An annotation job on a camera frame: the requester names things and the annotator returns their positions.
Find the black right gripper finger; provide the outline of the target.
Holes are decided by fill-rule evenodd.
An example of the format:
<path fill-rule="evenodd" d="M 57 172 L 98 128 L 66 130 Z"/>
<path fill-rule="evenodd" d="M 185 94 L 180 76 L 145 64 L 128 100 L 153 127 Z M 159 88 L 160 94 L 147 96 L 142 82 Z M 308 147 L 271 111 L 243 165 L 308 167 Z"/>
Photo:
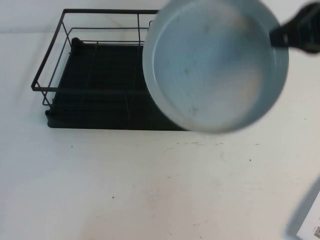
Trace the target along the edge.
<path fill-rule="evenodd" d="M 277 26 L 269 33 L 270 45 L 273 48 L 289 47 L 289 25 L 288 23 Z"/>
<path fill-rule="evenodd" d="M 308 55 L 319 55 L 320 46 L 319 45 L 307 45 L 307 46 L 291 46 L 290 49 L 294 49 L 303 52 Z"/>

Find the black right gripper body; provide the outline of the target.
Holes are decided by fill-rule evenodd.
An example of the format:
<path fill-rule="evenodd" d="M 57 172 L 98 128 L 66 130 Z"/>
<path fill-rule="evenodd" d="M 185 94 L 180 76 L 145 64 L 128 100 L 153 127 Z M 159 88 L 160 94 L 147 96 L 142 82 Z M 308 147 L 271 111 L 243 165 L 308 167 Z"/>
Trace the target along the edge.
<path fill-rule="evenodd" d="M 320 2 L 303 6 L 283 30 L 284 45 L 300 50 L 320 49 Z"/>

